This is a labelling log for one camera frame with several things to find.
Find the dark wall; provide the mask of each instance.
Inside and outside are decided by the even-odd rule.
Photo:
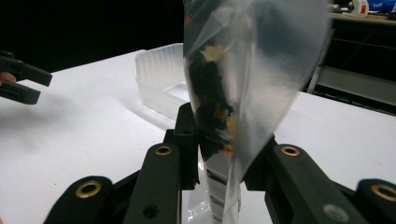
[[[396,81],[396,25],[334,21],[326,56],[331,67]]]
[[[182,0],[0,1],[0,49],[50,72],[182,41]]]

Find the black background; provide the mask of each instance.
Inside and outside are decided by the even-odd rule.
[[[49,72],[183,42],[183,2],[0,1],[0,49]]]

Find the white object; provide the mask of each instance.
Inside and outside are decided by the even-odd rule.
[[[176,120],[178,108],[189,102],[183,66],[183,44],[138,53],[136,82],[143,104]]]
[[[350,17],[366,18],[369,14],[369,3],[367,0],[352,0],[353,11],[351,13],[343,12],[343,15]]]

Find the brass grommet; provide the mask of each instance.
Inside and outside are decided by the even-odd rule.
[[[396,202],[396,189],[383,184],[372,185],[371,189],[379,197],[391,202]]]
[[[283,154],[286,154],[288,156],[296,157],[300,155],[300,151],[294,147],[282,147],[280,150],[283,152]]]
[[[155,153],[160,156],[166,156],[172,153],[172,148],[170,147],[157,147]]]
[[[90,198],[97,194],[102,188],[102,184],[96,180],[90,180],[81,184],[76,190],[76,196],[82,199]]]

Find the black mechanical part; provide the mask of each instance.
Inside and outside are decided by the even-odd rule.
[[[174,144],[181,152],[181,187],[195,189],[199,184],[198,175],[198,139],[195,121],[190,103],[182,105],[177,114],[174,132]]]
[[[248,190],[253,191],[267,191],[273,179],[273,172],[266,157],[272,154],[272,150],[277,146],[275,136],[273,135],[262,149],[260,154],[256,157],[253,163],[247,169],[244,176],[244,182]]]
[[[0,72],[9,72],[17,81],[28,79],[44,86],[50,85],[52,74],[14,57],[13,53],[0,50]],[[5,81],[0,86],[0,96],[23,104],[35,105],[40,96],[40,91],[18,83]]]
[[[102,176],[87,176],[72,184],[52,207],[45,224],[109,223],[113,184]]]
[[[176,145],[148,150],[122,223],[180,223],[180,153]]]
[[[396,223],[396,185],[380,179],[360,181],[355,206],[370,223]]]
[[[293,211],[291,223],[368,223],[301,148],[278,145],[267,160],[276,181],[265,197],[271,200],[281,189]],[[286,216],[281,207],[269,211],[272,219]]]
[[[140,171],[137,171],[114,184],[112,198],[115,207],[112,211],[110,218],[111,221],[109,223],[122,223],[126,210],[128,209],[132,193],[134,192],[134,186],[136,185],[139,174]]]

